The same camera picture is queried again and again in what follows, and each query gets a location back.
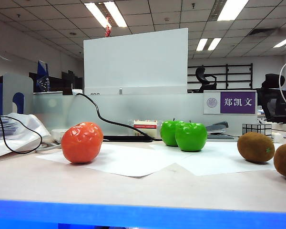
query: green apple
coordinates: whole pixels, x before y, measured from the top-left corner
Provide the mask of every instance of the green apple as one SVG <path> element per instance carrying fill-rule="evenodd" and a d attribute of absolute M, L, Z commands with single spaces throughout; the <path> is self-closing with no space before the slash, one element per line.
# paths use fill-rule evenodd
<path fill-rule="evenodd" d="M 201 123 L 181 123 L 176 126 L 175 139 L 179 148 L 187 152 L 200 151 L 208 133 Z"/>
<path fill-rule="evenodd" d="M 162 123 L 160 136 L 167 146 L 178 146 L 175 140 L 176 125 L 184 123 L 183 121 L 167 120 Z"/>

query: fake tomato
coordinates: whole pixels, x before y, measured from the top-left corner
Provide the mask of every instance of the fake tomato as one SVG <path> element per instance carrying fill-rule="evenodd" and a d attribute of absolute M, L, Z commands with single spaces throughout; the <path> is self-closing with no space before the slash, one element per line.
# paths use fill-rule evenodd
<path fill-rule="evenodd" d="M 102 141 L 101 128 L 95 123 L 84 122 L 66 131 L 61 139 L 61 148 L 67 160 L 88 163 L 99 154 Z"/>

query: office chair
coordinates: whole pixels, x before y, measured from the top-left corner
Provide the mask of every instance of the office chair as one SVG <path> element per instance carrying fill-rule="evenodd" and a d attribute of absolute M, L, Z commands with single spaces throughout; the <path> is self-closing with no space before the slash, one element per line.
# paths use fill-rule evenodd
<path fill-rule="evenodd" d="M 197 79 L 199 80 L 199 82 L 202 83 L 202 86 L 198 90 L 198 93 L 203 93 L 204 90 L 216 90 L 217 87 L 216 76 L 212 74 L 205 74 L 204 71 L 204 67 L 198 67 L 195 72 Z M 215 79 L 214 84 L 210 84 L 210 81 L 208 81 L 206 77 L 213 77 Z"/>
<path fill-rule="evenodd" d="M 267 121 L 286 123 L 286 103 L 280 93 L 278 79 L 278 74 L 266 74 L 262 87 L 256 89 L 257 104 L 262 106 Z M 281 85 L 284 82 L 285 78 L 281 76 Z M 282 92 L 286 98 L 286 88 Z"/>

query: black shelf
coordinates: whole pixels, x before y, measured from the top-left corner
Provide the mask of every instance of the black shelf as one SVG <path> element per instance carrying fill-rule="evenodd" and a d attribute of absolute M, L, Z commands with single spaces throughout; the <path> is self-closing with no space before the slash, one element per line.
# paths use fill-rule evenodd
<path fill-rule="evenodd" d="M 253 63 L 251 64 L 225 64 L 225 65 L 199 65 L 199 66 L 188 66 L 188 68 L 215 68 L 215 67 L 222 67 L 222 73 L 210 73 L 215 76 L 217 75 L 225 75 L 225 80 L 217 81 L 217 83 L 225 83 L 225 89 L 220 90 L 252 90 L 253 89 Z M 248 72 L 235 72 L 230 73 L 229 67 L 248 67 Z M 250 80 L 232 80 L 232 76 L 236 75 L 250 75 Z M 196 76 L 196 74 L 188 74 L 187 76 Z M 188 81 L 188 84 L 200 84 L 199 81 Z M 229 88 L 229 83 L 249 83 L 248 88 Z"/>

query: white paper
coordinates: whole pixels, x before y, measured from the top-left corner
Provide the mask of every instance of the white paper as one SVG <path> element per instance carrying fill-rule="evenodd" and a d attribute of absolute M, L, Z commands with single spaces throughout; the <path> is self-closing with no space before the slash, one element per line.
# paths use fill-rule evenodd
<path fill-rule="evenodd" d="M 163 146 L 152 146 L 152 148 L 160 149 Z M 202 151 L 191 153 L 190 157 L 178 161 L 177 164 L 196 176 L 275 170 L 273 159 L 265 164 L 246 161 L 237 150 L 237 142 L 206 142 Z"/>
<path fill-rule="evenodd" d="M 143 177 L 189 155 L 189 153 L 182 152 L 178 148 L 167 151 L 102 143 L 98 156 L 90 164 L 80 166 L 123 176 Z M 63 156 L 62 151 L 37 157 L 70 164 Z"/>

